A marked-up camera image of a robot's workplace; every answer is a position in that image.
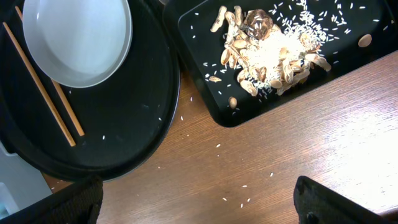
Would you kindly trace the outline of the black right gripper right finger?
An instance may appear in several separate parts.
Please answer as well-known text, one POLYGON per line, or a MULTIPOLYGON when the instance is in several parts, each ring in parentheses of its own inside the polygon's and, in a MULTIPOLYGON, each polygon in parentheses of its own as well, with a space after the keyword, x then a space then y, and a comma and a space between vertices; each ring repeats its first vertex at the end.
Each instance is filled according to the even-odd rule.
POLYGON ((392 223, 303 175, 295 184, 294 206, 300 224, 392 223))

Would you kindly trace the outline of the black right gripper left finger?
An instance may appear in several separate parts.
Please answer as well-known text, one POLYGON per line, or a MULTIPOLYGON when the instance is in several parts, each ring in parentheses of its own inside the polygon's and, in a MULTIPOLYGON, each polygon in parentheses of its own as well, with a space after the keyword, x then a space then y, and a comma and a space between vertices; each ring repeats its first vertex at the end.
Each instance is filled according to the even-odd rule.
POLYGON ((103 180, 91 176, 3 218, 1 224, 96 224, 102 202, 103 180))

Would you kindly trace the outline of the white round plate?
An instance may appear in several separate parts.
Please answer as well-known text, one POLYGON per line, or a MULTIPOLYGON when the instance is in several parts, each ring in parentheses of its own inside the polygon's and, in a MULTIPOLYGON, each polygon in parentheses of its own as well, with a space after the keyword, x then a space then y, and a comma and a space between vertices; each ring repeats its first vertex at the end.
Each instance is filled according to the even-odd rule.
POLYGON ((41 71, 72 88, 95 86, 114 74, 133 36, 127 0, 25 0, 22 26, 41 71))

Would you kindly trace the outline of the wooden chopstick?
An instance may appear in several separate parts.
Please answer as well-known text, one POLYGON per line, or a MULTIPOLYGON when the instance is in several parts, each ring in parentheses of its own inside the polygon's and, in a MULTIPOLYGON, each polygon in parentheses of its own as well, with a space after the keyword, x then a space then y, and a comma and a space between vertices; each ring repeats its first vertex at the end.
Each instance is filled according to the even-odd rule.
POLYGON ((37 88, 40 91, 40 94, 44 98, 47 106, 49 107, 51 113, 53 114, 53 117, 55 118, 57 124, 59 125, 60 129, 62 130, 62 133, 66 137, 69 145, 71 147, 76 146, 76 143, 70 134, 69 130, 66 127, 66 124, 63 122, 62 117, 60 116, 59 112, 57 111, 54 103, 52 102, 51 98, 49 97, 49 94, 47 93, 45 87, 43 86, 40 78, 37 76, 37 73, 35 72, 33 66, 31 65, 29 59, 27 58, 26 54, 24 53, 22 47, 18 43, 17 39, 15 38, 14 34, 10 30, 9 26, 7 25, 6 22, 2 23, 3 27, 5 28, 9 38, 11 39, 13 45, 15 46, 20 58, 22 59, 25 67, 27 68, 28 72, 30 73, 34 83, 36 84, 37 88))
POLYGON ((61 99, 62 104, 65 107, 65 109, 66 109, 66 111, 67 111, 67 113, 68 113, 68 115, 69 115, 69 117, 70 117, 75 129, 77 130, 79 136, 84 136, 85 132, 84 132, 82 126, 80 125, 80 123, 79 123, 79 121, 78 121, 78 119, 77 119, 77 117, 76 117, 76 115, 75 115, 70 103, 68 102, 67 97, 65 96, 60 84, 57 83, 55 80, 51 80, 51 82, 52 82, 52 84, 53 84, 53 86, 54 86, 59 98, 61 99))

